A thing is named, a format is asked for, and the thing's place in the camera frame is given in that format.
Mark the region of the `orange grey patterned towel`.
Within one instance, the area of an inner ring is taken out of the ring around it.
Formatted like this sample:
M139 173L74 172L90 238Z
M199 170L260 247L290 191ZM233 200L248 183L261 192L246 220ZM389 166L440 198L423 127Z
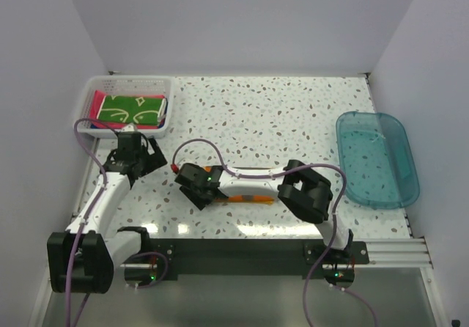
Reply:
M274 177L280 169L258 167L204 166L208 173L208 185L212 186L212 203L259 203L271 205L277 199L282 177Z

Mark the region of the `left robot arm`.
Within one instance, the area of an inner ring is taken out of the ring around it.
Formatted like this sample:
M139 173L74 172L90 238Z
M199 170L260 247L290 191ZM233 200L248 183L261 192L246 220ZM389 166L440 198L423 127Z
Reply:
M158 143L137 131L122 131L117 147L98 162L95 190L84 208L62 232L47 241L51 288L55 293L106 293L114 271L127 259L142 263L152 255L145 227L109 226L122 200L136 181L164 167Z

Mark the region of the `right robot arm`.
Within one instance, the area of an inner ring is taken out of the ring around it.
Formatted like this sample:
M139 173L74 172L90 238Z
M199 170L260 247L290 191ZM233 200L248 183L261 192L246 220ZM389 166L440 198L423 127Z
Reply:
M173 163L171 170L181 192L200 210L214 202L280 201L297 219L318 229L326 257L340 263L352 255L352 230L337 213L347 180L335 166L290 160L277 169Z

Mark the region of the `teal plastic tub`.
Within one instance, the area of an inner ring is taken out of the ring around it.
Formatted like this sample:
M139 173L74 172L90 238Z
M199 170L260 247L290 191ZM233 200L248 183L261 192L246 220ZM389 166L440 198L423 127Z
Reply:
M336 138L351 201L384 210L416 202L418 175L406 130L398 119L384 113L348 111L336 121Z

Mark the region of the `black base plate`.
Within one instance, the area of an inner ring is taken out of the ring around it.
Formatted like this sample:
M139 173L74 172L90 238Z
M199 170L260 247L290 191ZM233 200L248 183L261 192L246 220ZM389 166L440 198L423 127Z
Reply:
M325 250L321 239L152 239L159 257L129 259L121 266L129 284L146 285L180 275L301 276Z

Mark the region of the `aluminium rail frame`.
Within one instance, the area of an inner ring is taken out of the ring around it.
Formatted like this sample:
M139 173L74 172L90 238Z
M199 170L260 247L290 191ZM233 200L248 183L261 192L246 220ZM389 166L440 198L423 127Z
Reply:
M366 243L370 259L355 266L349 293L299 273L253 276L244 268L137 290L118 271L107 293L73 296L72 311L80 326L445 326L426 243L410 237L404 213L354 208L341 219ZM266 242L287 262L292 244L319 235L276 206L168 207L144 216L123 212L117 221L146 224L156 238L184 243Z

